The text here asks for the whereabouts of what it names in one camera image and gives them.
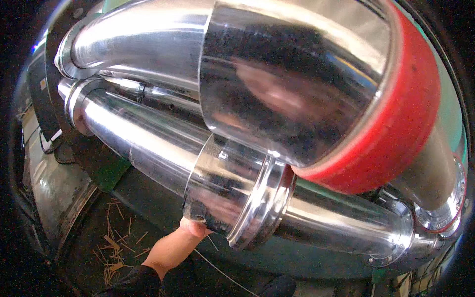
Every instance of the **red rubber ring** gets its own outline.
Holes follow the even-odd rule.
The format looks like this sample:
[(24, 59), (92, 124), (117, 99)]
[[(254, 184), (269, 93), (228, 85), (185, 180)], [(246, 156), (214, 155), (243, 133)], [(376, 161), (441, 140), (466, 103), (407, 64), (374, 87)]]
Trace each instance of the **red rubber ring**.
[(294, 172), (333, 191), (355, 194), (394, 179), (422, 150), (435, 124), (440, 80), (435, 58), (417, 28), (391, 4), (401, 51), (373, 118), (333, 158)]

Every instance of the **pipe flange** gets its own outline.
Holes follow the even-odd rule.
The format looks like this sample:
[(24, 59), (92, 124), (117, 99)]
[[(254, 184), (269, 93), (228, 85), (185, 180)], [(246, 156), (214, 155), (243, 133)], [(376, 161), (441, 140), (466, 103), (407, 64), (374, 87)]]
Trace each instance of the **pipe flange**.
[(212, 134), (184, 193), (183, 216), (206, 223), (238, 250), (265, 242), (295, 188), (288, 164)]
[(465, 171), (462, 162), (456, 156), (454, 156), (454, 163), (456, 167), (456, 183), (446, 203), (434, 211), (424, 210), (416, 203), (414, 204), (418, 222), (429, 232), (443, 233), (449, 231), (457, 217), (459, 217), (464, 205), (466, 192)]
[(462, 214), (459, 214), (456, 220), (450, 224), (449, 228), (447, 228), (444, 232), (440, 233), (440, 237), (442, 238), (449, 238), (450, 236), (454, 235), (454, 233), (458, 230), (458, 226), (460, 225), (460, 221), (462, 219)]
[(383, 204), (383, 207), (399, 215), (401, 233), (391, 239), (392, 253), (390, 255), (369, 255), (367, 260), (373, 267), (384, 267), (397, 261), (409, 249), (414, 233), (414, 221), (409, 207), (400, 201), (387, 201)]
[(86, 136), (94, 135), (83, 122), (81, 105), (91, 91), (110, 88), (111, 86), (100, 77), (90, 77), (76, 81), (71, 86), (69, 96), (64, 101), (64, 111), (69, 124)]
[[(232, 248), (252, 249), (266, 242), (294, 192), (296, 175), (290, 165), (267, 155), (262, 168), (236, 225), (226, 237)], [(276, 172), (281, 174), (278, 184), (272, 177)]]
[(55, 56), (55, 66), (59, 72), (68, 78), (84, 79), (98, 72), (97, 69), (85, 69), (77, 67), (71, 58), (71, 48), (77, 34), (91, 21), (100, 16), (100, 13), (93, 13), (77, 22), (64, 36), (59, 44), (58, 51)]

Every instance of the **floor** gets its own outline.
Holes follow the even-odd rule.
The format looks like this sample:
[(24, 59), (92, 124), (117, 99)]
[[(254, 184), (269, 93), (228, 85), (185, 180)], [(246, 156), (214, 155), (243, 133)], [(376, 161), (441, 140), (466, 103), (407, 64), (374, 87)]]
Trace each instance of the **floor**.
[[(107, 263), (116, 263), (113, 258), (113, 249), (101, 249), (110, 246), (104, 239), (104, 235), (111, 234), (107, 227), (107, 213), (111, 230), (115, 237), (114, 242), (120, 244), (124, 267), (119, 268), (113, 275), (111, 282), (119, 280), (129, 273), (131, 267), (140, 265), (146, 258), (145, 249), (151, 248), (162, 236), (170, 233), (169, 228), (157, 228), (147, 220), (143, 220), (132, 213), (127, 207), (115, 200), (112, 195), (101, 193), (95, 204), (90, 208), (87, 219), (81, 224), (76, 236), (66, 247), (67, 253), (61, 260), (71, 277), (71, 281), (87, 296), (106, 287), (104, 269)], [(230, 281), (199, 254), (191, 254), (197, 282), (203, 291), (209, 292), (210, 296), (251, 296), (250, 293)], [(252, 292), (259, 292), (274, 276), (231, 263), (217, 263), (208, 259), (228, 277)], [(334, 284), (331, 282), (297, 280), (296, 297), (331, 297), (333, 296)]]

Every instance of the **screw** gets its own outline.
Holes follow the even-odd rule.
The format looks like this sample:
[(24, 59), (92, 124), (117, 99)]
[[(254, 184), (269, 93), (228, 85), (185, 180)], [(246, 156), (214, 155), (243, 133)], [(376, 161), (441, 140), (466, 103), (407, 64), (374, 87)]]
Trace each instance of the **screw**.
[(75, 19), (78, 19), (84, 12), (84, 9), (82, 9), (81, 7), (76, 9), (74, 12), (73, 12), (73, 18)]

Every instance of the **curved pipe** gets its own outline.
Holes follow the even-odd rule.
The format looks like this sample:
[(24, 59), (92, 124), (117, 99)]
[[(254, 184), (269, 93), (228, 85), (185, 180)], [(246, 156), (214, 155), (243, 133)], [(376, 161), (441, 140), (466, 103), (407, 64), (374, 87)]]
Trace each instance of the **curved pipe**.
[[(305, 181), (295, 187), (290, 167), (278, 159), (107, 91), (98, 80), (70, 91), (68, 81), (61, 84), (72, 124), (184, 197), (184, 215), (226, 236), (230, 246), (252, 248), (277, 228), (278, 236), (368, 255), (375, 266), (413, 246), (413, 219), (402, 203), (383, 208), (360, 197), (315, 195), (315, 184)], [(437, 237), (428, 236), (430, 254)]]
[[(382, 14), (352, 0), (130, 1), (81, 21), (65, 37), (70, 52), (57, 57), (69, 57), (69, 68), (165, 83), (194, 99), (199, 92), (200, 107), (156, 86), (142, 93), (203, 114), (214, 133), (271, 153), (337, 192), (382, 186), (422, 150), (394, 182), (436, 210), (455, 184), (454, 170), (444, 169), (452, 156), (434, 158), (441, 134), (433, 132), (422, 149), (437, 113), (437, 71), (414, 26), (386, 0), (378, 7)], [(408, 53), (416, 47), (427, 63), (416, 69), (421, 80), (408, 84)], [(433, 160), (437, 174), (423, 179)]]
[(130, 1), (75, 37), (78, 68), (148, 77), (198, 90), (198, 69), (212, 0)]

